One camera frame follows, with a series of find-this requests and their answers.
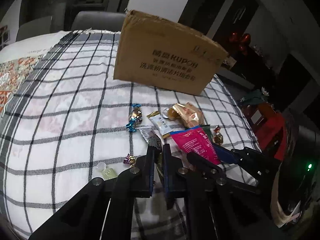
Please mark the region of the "floral patterned mat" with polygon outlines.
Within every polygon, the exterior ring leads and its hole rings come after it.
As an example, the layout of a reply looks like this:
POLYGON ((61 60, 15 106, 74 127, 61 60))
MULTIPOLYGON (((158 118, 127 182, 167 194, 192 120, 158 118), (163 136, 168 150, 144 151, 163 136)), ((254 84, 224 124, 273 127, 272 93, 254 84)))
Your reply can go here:
POLYGON ((7 104, 17 92, 21 83, 31 74, 35 65, 42 58, 43 56, 28 56, 1 63, 1 117, 4 115, 7 104))

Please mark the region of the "plaid white grey tablecloth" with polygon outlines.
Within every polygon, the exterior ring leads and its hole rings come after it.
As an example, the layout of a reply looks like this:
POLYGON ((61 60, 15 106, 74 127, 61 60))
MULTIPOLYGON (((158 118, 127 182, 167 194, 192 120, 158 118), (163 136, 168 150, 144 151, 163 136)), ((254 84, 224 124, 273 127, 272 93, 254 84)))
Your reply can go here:
POLYGON ((215 76, 199 96, 113 78, 120 35, 62 34, 1 114, 1 215, 27 239, 105 163, 117 173, 124 158, 146 153, 139 132, 126 129, 134 104, 143 115, 192 103, 227 149, 259 149, 228 89, 215 76))

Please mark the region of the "beige red snack packet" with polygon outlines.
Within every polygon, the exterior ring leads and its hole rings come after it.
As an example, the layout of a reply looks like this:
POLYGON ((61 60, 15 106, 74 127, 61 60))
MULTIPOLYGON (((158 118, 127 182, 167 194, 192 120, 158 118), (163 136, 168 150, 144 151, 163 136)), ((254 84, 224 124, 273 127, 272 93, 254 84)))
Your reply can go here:
POLYGON ((173 105, 173 109, 180 116, 183 124, 187 128, 204 124, 203 113, 191 103, 176 103, 173 105))

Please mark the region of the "blue foil candy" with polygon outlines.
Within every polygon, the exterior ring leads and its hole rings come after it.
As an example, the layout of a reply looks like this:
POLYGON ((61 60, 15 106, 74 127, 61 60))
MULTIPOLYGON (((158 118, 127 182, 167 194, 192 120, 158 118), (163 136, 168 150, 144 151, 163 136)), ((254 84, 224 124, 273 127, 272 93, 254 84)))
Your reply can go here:
POLYGON ((132 110, 129 114, 129 120, 126 124, 126 129, 129 132, 135 132, 136 126, 140 124, 143 120, 141 104, 134 103, 132 104, 132 110))

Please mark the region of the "purple gold candy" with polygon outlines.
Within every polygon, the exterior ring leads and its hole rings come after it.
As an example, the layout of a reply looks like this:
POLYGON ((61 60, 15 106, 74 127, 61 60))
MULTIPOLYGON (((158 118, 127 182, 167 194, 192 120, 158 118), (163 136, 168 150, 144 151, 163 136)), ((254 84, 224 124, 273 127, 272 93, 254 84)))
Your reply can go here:
POLYGON ((128 154, 124 158, 123 163, 126 164, 126 165, 129 165, 130 167, 134 167, 135 164, 136 164, 136 159, 135 159, 135 157, 133 155, 128 154))

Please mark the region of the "grey chair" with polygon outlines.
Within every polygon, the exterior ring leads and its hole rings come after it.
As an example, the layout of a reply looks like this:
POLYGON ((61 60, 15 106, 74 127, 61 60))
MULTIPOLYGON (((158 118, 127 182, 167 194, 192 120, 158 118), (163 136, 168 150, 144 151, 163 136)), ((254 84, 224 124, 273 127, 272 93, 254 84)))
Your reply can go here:
POLYGON ((27 22, 19 27, 16 42, 35 36, 49 34, 51 25, 52 16, 46 16, 27 22))
POLYGON ((121 31, 126 14, 106 11, 81 11, 79 12, 71 30, 108 30, 121 31))

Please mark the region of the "grey striped snack packet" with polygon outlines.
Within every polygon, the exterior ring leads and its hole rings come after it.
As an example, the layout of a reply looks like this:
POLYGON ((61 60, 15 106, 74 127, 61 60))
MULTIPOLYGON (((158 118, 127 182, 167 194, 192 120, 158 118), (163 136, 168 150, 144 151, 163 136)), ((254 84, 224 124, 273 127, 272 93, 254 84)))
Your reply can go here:
POLYGON ((158 152, 162 152, 162 141, 152 128, 142 127, 139 128, 139 131, 148 145, 155 147, 158 152))

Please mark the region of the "red gold wrapped candy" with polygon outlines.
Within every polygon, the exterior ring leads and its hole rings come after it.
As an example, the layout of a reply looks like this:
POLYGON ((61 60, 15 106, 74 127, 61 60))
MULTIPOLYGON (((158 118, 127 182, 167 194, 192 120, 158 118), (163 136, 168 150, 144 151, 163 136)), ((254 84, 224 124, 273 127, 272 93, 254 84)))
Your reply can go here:
POLYGON ((214 128, 214 134, 213 134, 213 142, 217 145, 222 145, 223 144, 223 135, 220 132, 221 128, 219 125, 217 125, 214 128))

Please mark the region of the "dark green snack packet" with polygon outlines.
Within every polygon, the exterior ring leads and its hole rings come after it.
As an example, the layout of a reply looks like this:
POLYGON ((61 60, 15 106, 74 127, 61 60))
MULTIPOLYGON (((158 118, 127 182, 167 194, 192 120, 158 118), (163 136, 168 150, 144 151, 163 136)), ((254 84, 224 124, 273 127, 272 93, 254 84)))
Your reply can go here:
POLYGON ((201 125, 201 128, 204 130, 204 132, 208 136, 210 142, 213 142, 213 134, 210 130, 210 125, 201 125))

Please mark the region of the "pink snack packet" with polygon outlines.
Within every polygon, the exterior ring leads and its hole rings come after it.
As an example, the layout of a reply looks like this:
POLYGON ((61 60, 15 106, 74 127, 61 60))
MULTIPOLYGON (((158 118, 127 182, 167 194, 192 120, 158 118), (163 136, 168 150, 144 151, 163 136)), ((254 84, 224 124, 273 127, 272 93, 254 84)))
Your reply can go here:
POLYGON ((208 135, 200 126, 195 126, 184 131, 174 131, 170 136, 184 153, 194 152, 210 161, 214 165, 221 164, 208 135))

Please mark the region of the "small green jelly cup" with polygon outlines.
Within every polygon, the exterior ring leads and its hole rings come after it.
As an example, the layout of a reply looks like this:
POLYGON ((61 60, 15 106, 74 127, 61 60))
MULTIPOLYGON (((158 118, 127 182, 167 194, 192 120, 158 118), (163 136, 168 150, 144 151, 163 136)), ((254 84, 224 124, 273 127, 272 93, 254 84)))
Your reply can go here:
POLYGON ((99 162, 95 167, 99 176, 103 178, 103 180, 111 180, 117 178, 117 173, 111 167, 108 167, 104 162, 99 162))

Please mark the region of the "red balloons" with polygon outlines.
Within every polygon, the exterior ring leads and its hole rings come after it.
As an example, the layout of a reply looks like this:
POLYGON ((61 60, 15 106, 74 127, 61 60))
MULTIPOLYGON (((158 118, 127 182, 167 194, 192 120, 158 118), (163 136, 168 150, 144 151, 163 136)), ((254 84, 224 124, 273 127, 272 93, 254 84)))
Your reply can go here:
POLYGON ((251 35, 249 33, 244 33, 241 36, 237 32, 233 32, 229 37, 229 42, 234 51, 246 54, 251 43, 251 35))

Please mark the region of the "white gold snack packet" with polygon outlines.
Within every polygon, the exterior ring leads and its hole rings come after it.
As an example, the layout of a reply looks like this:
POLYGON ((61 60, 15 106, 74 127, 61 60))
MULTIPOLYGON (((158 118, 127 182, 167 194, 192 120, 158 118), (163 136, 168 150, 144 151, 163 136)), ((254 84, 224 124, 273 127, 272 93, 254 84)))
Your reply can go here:
POLYGON ((177 129, 178 126, 167 124, 164 118, 161 116, 159 111, 154 111, 147 115, 147 118, 152 122, 152 124, 159 131, 163 139, 170 136, 170 133, 177 129))

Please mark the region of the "red box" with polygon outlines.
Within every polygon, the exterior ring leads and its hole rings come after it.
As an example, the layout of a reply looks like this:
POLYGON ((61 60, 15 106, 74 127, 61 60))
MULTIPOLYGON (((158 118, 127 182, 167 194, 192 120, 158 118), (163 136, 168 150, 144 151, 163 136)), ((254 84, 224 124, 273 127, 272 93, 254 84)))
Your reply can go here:
POLYGON ((258 139, 263 154, 283 161, 287 152, 285 119, 269 103, 242 106, 241 108, 258 139))

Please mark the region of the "brown cardboard box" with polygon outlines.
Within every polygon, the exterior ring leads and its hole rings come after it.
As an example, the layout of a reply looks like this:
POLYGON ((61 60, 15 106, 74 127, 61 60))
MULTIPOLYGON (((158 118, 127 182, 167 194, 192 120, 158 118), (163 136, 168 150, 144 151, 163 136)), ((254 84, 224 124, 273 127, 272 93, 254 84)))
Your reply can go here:
POLYGON ((199 31, 131 10, 121 30, 113 77, 200 95, 227 55, 199 31))

